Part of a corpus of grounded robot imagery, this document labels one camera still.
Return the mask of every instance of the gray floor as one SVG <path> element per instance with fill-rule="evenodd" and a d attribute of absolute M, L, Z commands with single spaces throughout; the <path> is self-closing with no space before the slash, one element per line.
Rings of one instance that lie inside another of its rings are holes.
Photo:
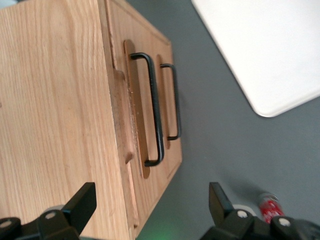
<path fill-rule="evenodd" d="M 172 41 L 183 130 L 183 163 L 138 239 L 199 239 L 215 181 L 234 204 L 258 211 L 269 191 L 288 216 L 320 224 L 320 98 L 258 116 L 190 0 L 128 1 Z"/>

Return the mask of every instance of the red can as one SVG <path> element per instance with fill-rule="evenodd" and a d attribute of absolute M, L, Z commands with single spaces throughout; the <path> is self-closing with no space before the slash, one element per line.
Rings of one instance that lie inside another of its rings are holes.
<path fill-rule="evenodd" d="M 275 216 L 284 216 L 278 198 L 271 193 L 263 193 L 258 197 L 259 209 L 263 220 L 268 224 Z"/>

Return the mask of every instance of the oak wood surface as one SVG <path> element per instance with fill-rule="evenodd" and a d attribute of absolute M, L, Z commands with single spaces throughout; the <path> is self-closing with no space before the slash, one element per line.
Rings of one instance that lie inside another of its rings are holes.
<path fill-rule="evenodd" d="M 134 237 L 129 181 L 101 7 L 99 0 L 29 0 L 0 11 L 0 218 L 25 224 L 93 181 L 97 209 L 83 235 L 126 240 Z"/>

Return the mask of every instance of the drawer handle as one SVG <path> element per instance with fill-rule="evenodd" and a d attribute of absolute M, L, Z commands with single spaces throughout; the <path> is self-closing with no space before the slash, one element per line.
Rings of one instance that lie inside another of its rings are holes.
<path fill-rule="evenodd" d="M 173 140 L 177 140 L 181 136 L 181 118 L 180 118 L 177 71 L 176 71 L 176 67 L 172 64 L 169 64 L 169 63 L 161 64 L 160 67 L 162 69 L 163 68 L 170 68 L 172 71 L 177 134 L 176 134 L 176 136 L 168 136 L 167 139 L 168 139 L 168 141 L 173 141 Z"/>
<path fill-rule="evenodd" d="M 152 58 L 148 54 L 143 52 L 132 53 L 130 54 L 130 57 L 132 60 L 145 59 L 148 66 L 158 159 L 146 160 L 144 162 L 144 166 L 154 167 L 161 163 L 165 156 L 155 65 Z"/>

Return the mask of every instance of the wood grain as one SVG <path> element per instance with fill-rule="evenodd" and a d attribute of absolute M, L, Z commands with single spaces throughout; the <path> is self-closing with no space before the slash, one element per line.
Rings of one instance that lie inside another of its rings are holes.
<path fill-rule="evenodd" d="M 150 167 L 145 166 L 145 161 L 148 160 L 148 146 L 144 112 L 142 108 L 138 67 L 137 61 L 130 58 L 130 54 L 136 53 L 136 48 L 132 41 L 128 39 L 123 42 L 123 46 L 126 56 L 125 63 L 128 74 L 128 90 L 130 92 L 130 106 L 132 111 L 131 114 L 133 116 L 132 125 L 136 139 L 136 151 L 138 153 L 140 171 L 142 176 L 147 179 L 150 175 Z"/>
<path fill-rule="evenodd" d="M 134 238 L 130 183 L 119 160 L 101 7 L 29 0 L 0 11 L 0 218 L 25 224 L 93 181 L 97 209 L 83 235 L 126 240 Z"/>
<path fill-rule="evenodd" d="M 167 38 L 159 33 L 159 31 L 155 30 L 150 23 L 124 0 L 105 0 L 105 2 L 109 22 L 113 67 L 124 72 L 126 79 L 128 79 L 128 71 L 124 60 L 127 56 L 125 54 L 123 42 L 127 39 L 130 39 L 134 43 L 137 52 L 144 52 L 150 55 L 154 60 L 158 54 L 161 54 L 161 58 L 164 61 L 163 63 L 173 63 L 171 44 Z M 148 69 L 146 68 L 144 61 L 137 61 L 137 68 L 148 158 L 156 159 L 158 153 Z M 162 79 L 166 80 L 162 83 L 162 89 L 164 89 L 167 104 L 166 106 L 163 106 L 162 101 L 160 108 L 166 108 L 168 117 L 167 130 L 168 134 L 173 136 L 177 132 L 177 122 L 172 76 L 167 70 L 163 70 L 162 74 L 163 76 L 161 77 L 159 76 L 159 70 L 156 71 L 158 86 L 160 85 L 159 81 L 162 81 Z M 130 161 L 139 220 L 139 225 L 135 228 L 136 236 L 140 233 L 174 173 L 177 171 L 181 161 L 182 153 L 180 139 L 170 142 L 170 148 L 166 149 L 162 163 L 156 167 L 150 168 L 150 175 L 147 179 L 140 175 L 140 162 L 137 156 L 135 155 L 134 159 Z"/>

